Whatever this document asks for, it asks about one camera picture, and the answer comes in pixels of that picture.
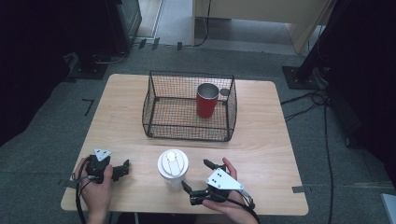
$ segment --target desk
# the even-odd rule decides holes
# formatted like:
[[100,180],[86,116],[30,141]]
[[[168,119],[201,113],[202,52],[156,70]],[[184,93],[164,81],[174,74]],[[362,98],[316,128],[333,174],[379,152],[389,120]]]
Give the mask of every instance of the desk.
[[[216,0],[211,2],[209,17],[286,23],[294,49],[301,53],[317,26],[329,16],[331,2],[332,0]],[[192,38],[195,17],[207,17],[208,6],[209,0],[193,0]]]
[[[147,76],[109,78],[78,156],[76,166],[94,148],[111,150],[114,166],[130,160],[130,174],[113,183],[110,211],[216,213],[191,206],[182,189],[166,187],[157,160],[166,149],[178,148],[189,158],[186,182],[193,189],[205,189],[205,180],[212,174],[203,159],[221,164],[221,158],[227,157],[238,171],[238,181],[253,197],[258,215],[303,216],[308,212],[305,194],[292,190],[302,182],[274,83],[235,81],[238,112],[230,142],[146,137],[141,119],[148,83]],[[62,208],[76,210],[74,189],[66,189]]]

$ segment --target white cup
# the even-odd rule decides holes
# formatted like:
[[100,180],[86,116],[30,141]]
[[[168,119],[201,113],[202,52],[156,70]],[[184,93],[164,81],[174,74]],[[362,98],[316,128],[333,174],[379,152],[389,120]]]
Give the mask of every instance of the white cup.
[[179,149],[168,149],[158,159],[158,171],[172,189],[180,189],[188,169],[189,159]]

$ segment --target black wire basket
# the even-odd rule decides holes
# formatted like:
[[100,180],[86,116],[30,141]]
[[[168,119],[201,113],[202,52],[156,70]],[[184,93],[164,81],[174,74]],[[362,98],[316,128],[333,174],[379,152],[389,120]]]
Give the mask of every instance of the black wire basket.
[[[208,119],[196,113],[196,91],[202,83],[219,88]],[[150,71],[143,106],[143,128],[153,138],[227,142],[236,123],[236,89],[232,75]]]

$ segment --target floor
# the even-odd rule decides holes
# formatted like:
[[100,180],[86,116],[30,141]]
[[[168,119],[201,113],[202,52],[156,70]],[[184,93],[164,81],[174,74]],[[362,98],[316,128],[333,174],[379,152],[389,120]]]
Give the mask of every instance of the floor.
[[[139,0],[142,24],[136,41],[148,43],[160,38],[160,44],[192,46],[203,43],[206,36],[204,19],[195,21],[192,38],[192,0]],[[301,55],[307,55],[319,37],[321,27],[311,36]],[[210,19],[207,40],[199,48],[258,51],[297,55],[284,23]]]

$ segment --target gray carpet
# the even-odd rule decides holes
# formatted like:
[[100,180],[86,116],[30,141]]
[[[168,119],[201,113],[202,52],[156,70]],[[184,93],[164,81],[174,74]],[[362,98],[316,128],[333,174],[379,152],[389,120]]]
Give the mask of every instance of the gray carpet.
[[[0,147],[0,223],[79,223],[76,212],[62,210],[60,179],[72,173],[106,81],[111,74],[148,74],[149,70],[232,74],[238,79],[269,80],[281,101],[309,91],[290,90],[282,65],[298,66],[301,56],[259,52],[159,46],[133,48],[111,64],[103,80],[63,82],[37,112],[27,130]],[[283,106],[284,115],[307,109],[310,98]],[[396,194],[383,164],[364,149],[345,147],[343,130],[327,108],[334,180],[332,223],[388,223],[380,193]],[[331,186],[324,135],[324,108],[288,123],[309,213],[304,217],[262,216],[263,223],[328,223]]]

